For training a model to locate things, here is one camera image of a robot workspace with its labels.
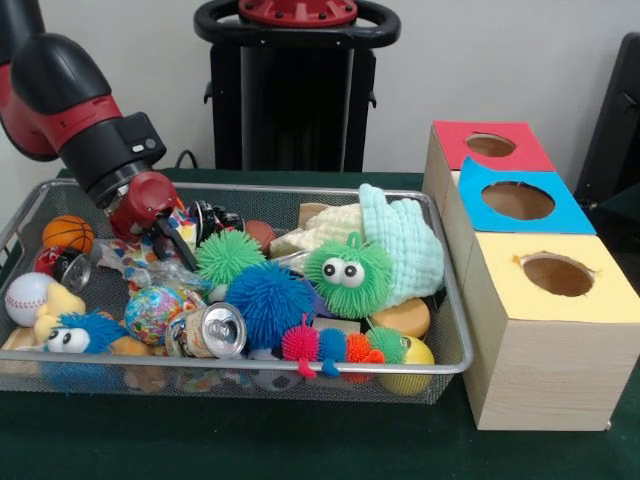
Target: green fuzzy toy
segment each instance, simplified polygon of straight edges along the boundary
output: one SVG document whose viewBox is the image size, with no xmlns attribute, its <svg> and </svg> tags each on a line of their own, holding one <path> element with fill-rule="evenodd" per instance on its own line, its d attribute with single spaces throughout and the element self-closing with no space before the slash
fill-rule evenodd
<svg viewBox="0 0 640 480">
<path fill-rule="evenodd" d="M 196 250 L 198 273 L 214 285 L 228 285 L 245 268 L 262 263 L 260 244 L 247 233 L 223 230 L 211 235 Z"/>
<path fill-rule="evenodd" d="M 376 244 L 362 245 L 360 234 L 349 235 L 347 244 L 326 242 L 313 251 L 305 276 L 316 284 L 327 306 L 343 318 L 364 318 L 380 311 L 391 293 L 393 263 Z"/>
<path fill-rule="evenodd" d="M 404 363 L 408 347 L 402 334 L 393 328 L 373 327 L 367 332 L 371 348 L 384 354 L 385 363 L 400 365 Z"/>
</svg>

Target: yellow ball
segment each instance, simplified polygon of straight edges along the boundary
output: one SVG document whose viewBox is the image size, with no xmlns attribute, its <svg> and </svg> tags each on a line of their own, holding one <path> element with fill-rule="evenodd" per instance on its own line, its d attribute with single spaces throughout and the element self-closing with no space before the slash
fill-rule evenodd
<svg viewBox="0 0 640 480">
<path fill-rule="evenodd" d="M 404 365 L 434 365 L 433 353 L 421 340 L 404 336 L 402 337 L 409 346 Z M 431 375 L 380 375 L 378 377 L 384 388 L 391 393 L 403 397 L 412 397 L 424 392 L 431 383 Z"/>
</svg>

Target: cable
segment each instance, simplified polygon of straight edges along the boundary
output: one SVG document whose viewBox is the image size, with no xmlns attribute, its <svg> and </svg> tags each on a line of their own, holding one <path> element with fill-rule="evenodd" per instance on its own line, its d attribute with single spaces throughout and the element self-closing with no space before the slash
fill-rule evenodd
<svg viewBox="0 0 640 480">
<path fill-rule="evenodd" d="M 189 158 L 191 158 L 191 164 L 193 165 L 193 168 L 200 168 L 200 165 L 198 164 L 198 161 L 196 160 L 196 156 L 189 149 L 183 150 L 182 153 L 180 155 L 178 155 L 178 160 L 176 161 L 176 167 L 175 168 L 180 168 L 180 165 L 182 165 L 182 160 L 186 156 L 189 156 Z"/>
</svg>

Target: toy eye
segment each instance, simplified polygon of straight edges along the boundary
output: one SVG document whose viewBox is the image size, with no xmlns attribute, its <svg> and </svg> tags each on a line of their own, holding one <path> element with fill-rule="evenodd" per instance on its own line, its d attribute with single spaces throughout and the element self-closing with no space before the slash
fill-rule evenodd
<svg viewBox="0 0 640 480">
<path fill-rule="evenodd" d="M 83 328 L 72 328 L 62 336 L 62 351 L 65 353 L 82 353 L 89 346 L 89 333 Z"/>
<path fill-rule="evenodd" d="M 50 352 L 60 353 L 64 351 L 62 349 L 62 340 L 68 332 L 69 330 L 66 328 L 56 328 L 51 331 L 51 335 L 47 339 L 47 348 Z"/>
<path fill-rule="evenodd" d="M 327 282 L 333 283 L 334 285 L 340 285 L 343 269 L 343 260 L 340 260 L 339 258 L 330 258 L 322 264 L 322 275 Z"/>
<path fill-rule="evenodd" d="M 342 284 L 345 287 L 356 288 L 364 282 L 364 268 L 358 262 L 349 262 L 344 267 Z"/>
</svg>

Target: metal basket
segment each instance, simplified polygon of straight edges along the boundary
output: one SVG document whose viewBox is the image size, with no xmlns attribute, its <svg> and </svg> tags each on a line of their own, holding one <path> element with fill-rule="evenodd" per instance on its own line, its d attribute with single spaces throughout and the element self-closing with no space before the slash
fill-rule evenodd
<svg viewBox="0 0 640 480">
<path fill-rule="evenodd" d="M 347 205 L 358 201 L 356 190 L 260 187 L 247 185 L 176 184 L 185 203 L 204 199 L 225 205 L 244 218 L 262 219 L 277 231 L 293 229 L 298 223 L 299 205 L 318 202 Z M 215 360 L 168 357 L 128 357 L 77 355 L 28 351 L 0 351 L 0 390 L 67 393 L 119 393 L 232 398 L 279 398 L 353 402 L 412 402 L 432 404 L 442 394 L 454 374 L 463 372 L 473 353 L 469 330 L 460 301 L 453 268 L 438 211 L 429 197 L 405 191 L 387 191 L 391 201 L 412 198 L 422 205 L 424 218 L 445 246 L 444 298 L 432 311 L 426 343 L 436 365 L 338 364 L 339 378 L 319 375 L 303 380 L 297 364 L 284 361 Z M 8 285 L 18 275 L 30 271 L 41 247 L 45 225 L 58 215 L 72 214 L 86 219 L 97 238 L 112 236 L 104 214 L 72 180 L 53 180 L 36 187 L 0 236 L 0 247 L 12 254 L 5 262 L 4 298 Z M 87 309 L 102 308 L 122 317 L 128 301 L 127 285 L 116 271 L 95 268 L 89 285 L 81 293 Z M 0 302 L 0 344 L 16 325 Z M 319 363 L 312 363 L 320 370 Z M 368 382 L 354 383 L 349 373 L 368 375 Z M 381 375 L 413 374 L 402 381 L 413 382 L 424 375 L 428 387 L 413 396 L 390 393 L 380 383 Z M 161 377 L 143 390 L 131 388 L 131 376 L 139 384 Z"/>
</svg>

